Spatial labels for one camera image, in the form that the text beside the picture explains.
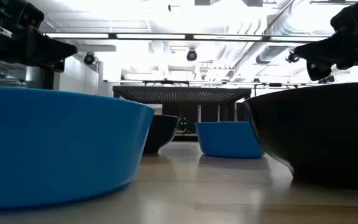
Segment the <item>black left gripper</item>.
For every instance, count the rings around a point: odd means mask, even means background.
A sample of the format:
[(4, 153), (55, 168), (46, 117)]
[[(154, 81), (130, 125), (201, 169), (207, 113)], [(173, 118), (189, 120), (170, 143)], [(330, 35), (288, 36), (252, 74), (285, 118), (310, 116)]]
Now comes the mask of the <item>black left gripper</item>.
[(27, 1), (0, 0), (0, 60), (64, 72), (64, 59), (77, 47), (41, 33), (43, 20), (44, 13)]

